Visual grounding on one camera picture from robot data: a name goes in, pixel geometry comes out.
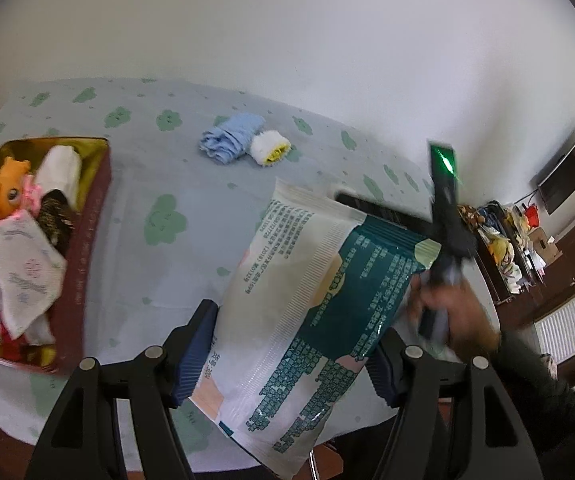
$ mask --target white wall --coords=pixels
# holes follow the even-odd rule
[[[575,127],[567,0],[1,0],[0,105],[20,80],[183,77],[368,130],[461,197],[510,202]],[[544,218],[556,234],[575,193]]]

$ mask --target wall-mounted tv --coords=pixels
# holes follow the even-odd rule
[[[575,143],[538,185],[538,190],[549,214],[575,191]]]

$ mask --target red box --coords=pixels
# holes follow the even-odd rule
[[[46,153],[58,144],[72,146],[81,156],[74,232],[66,254],[67,269],[61,296],[48,311],[55,345],[30,347],[22,362],[0,356],[0,363],[48,374],[69,374],[83,356],[85,290],[90,255],[99,216],[110,181],[110,146],[106,139],[89,137],[41,137],[11,140],[0,147],[0,167],[6,156],[29,160],[36,172]]]

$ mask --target tablecloth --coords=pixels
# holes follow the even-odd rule
[[[245,156],[222,166],[199,151],[203,131],[240,111],[264,116],[268,129],[293,143],[285,160],[261,168]],[[96,235],[85,314],[85,352],[102,364],[161,344],[203,298],[220,302],[276,177],[321,194],[349,186],[429,218],[426,170],[353,128],[244,91],[153,78],[27,84],[0,110],[0,145],[40,136],[106,137],[112,149],[112,184]],[[154,217],[156,227],[149,221]],[[497,325],[482,276],[475,266],[466,275]],[[0,365],[2,430],[34,444],[64,383]],[[394,413],[363,371],[319,440]],[[256,465],[189,401],[172,416],[194,470]],[[138,470],[127,402],[119,402],[119,419],[126,466]]]

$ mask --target rolled blue cloth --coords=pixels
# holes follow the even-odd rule
[[[221,164],[228,164],[247,152],[252,137],[263,127],[260,115],[244,112],[203,132],[199,148]]]

